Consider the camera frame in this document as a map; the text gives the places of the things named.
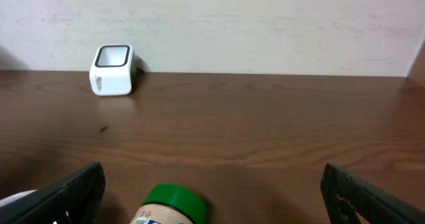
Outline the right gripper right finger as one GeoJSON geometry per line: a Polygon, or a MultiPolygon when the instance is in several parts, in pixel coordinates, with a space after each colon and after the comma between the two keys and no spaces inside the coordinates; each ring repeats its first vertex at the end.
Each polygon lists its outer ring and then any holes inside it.
{"type": "Polygon", "coordinates": [[[423,223],[424,212],[333,163],[325,165],[321,193],[330,223],[423,223]]]}

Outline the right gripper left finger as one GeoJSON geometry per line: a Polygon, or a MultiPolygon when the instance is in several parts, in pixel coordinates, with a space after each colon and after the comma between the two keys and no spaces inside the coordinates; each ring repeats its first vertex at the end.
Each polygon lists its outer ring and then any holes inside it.
{"type": "Polygon", "coordinates": [[[106,187],[101,163],[1,207],[2,223],[95,223],[106,187]]]}

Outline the green lid jar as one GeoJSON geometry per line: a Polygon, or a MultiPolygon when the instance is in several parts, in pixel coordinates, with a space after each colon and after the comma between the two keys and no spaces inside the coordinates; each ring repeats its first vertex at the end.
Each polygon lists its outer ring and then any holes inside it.
{"type": "Polygon", "coordinates": [[[174,183],[156,185],[130,224],[206,224],[208,209],[203,199],[174,183]]]}

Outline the white tub with blue label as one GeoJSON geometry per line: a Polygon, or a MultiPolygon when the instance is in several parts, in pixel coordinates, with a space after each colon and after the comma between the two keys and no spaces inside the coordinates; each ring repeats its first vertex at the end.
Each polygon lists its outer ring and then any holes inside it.
{"type": "Polygon", "coordinates": [[[23,191],[23,192],[19,192],[19,193],[10,195],[8,197],[5,197],[5,198],[3,198],[3,199],[0,200],[0,207],[5,206],[5,205],[7,205],[9,203],[12,203],[12,202],[14,202],[14,201],[16,201],[16,200],[24,197],[24,196],[27,196],[27,195],[33,193],[34,191],[35,191],[35,189],[28,190],[28,191],[23,191]]]}

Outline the white barcode scanner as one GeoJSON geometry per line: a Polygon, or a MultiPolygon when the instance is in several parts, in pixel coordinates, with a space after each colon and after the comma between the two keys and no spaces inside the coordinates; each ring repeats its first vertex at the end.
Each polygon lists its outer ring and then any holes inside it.
{"type": "Polygon", "coordinates": [[[90,67],[92,92],[97,96],[128,95],[133,90],[136,71],[131,45],[104,45],[97,50],[90,67]]]}

